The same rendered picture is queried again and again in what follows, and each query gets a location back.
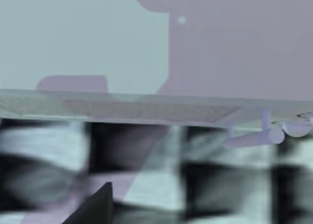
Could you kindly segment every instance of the white dot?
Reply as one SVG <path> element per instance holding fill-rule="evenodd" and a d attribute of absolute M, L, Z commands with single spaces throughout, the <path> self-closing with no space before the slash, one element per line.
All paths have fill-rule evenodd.
<path fill-rule="evenodd" d="M 180 24 L 185 24 L 185 23 L 186 23 L 186 17 L 185 17 L 185 16 L 180 16 L 180 17 L 178 18 L 178 22 L 179 22 Z"/>

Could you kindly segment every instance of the black pointed object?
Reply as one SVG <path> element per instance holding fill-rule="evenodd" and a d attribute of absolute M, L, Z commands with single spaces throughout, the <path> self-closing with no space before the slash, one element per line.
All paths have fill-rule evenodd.
<path fill-rule="evenodd" d="M 112 224 L 113 188 L 105 183 L 62 224 Z"/>

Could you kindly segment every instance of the checkered floor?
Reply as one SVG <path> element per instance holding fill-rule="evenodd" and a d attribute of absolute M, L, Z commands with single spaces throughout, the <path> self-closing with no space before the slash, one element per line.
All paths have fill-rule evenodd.
<path fill-rule="evenodd" d="M 77 144 L 75 135 L 66 146 Z M 83 186 L 44 215 L 15 212 L 0 215 L 0 223 L 39 224 L 43 219 L 46 224 L 61 223 L 78 200 L 106 181 L 113 182 L 114 224 L 313 223 L 312 135 L 287 137 L 281 145 L 225 149 L 221 145 L 226 132 L 219 129 L 94 123 L 91 138 L 90 157 L 86 149 L 78 152 L 71 146 L 69 150 L 63 141 L 55 140 L 55 145 L 63 145 L 58 153 L 72 151 L 68 160 L 38 154 L 41 160 L 67 171 L 49 172 L 41 166 L 48 169 L 45 173 L 67 178 L 62 181 L 73 180 L 86 154 L 89 171 L 80 180 Z M 53 193 L 53 189 L 44 191 Z M 14 221 L 2 222 L 4 217 Z"/>

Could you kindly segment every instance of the dark triangular object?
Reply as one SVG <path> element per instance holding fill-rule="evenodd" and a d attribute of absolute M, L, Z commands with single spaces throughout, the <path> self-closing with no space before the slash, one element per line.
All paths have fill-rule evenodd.
<path fill-rule="evenodd" d="M 113 218 L 112 183 L 105 183 L 62 224 L 111 224 Z"/>

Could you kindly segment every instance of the blurred background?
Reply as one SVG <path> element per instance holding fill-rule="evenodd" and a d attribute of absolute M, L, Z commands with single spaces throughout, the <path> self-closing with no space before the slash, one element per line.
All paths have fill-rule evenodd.
<path fill-rule="evenodd" d="M 311 224 L 313 136 L 225 149 L 215 128 L 3 119 L 0 223 L 60 224 L 113 182 L 114 224 Z"/>

